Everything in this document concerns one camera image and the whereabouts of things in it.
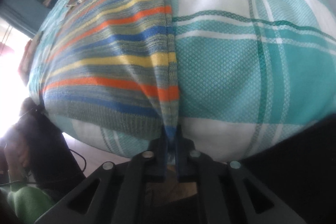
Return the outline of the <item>green sleeve forearm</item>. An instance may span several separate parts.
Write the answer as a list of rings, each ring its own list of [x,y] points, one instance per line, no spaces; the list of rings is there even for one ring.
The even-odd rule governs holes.
[[[1,187],[5,201],[22,223],[35,221],[55,205],[54,200],[39,188],[17,182]]]

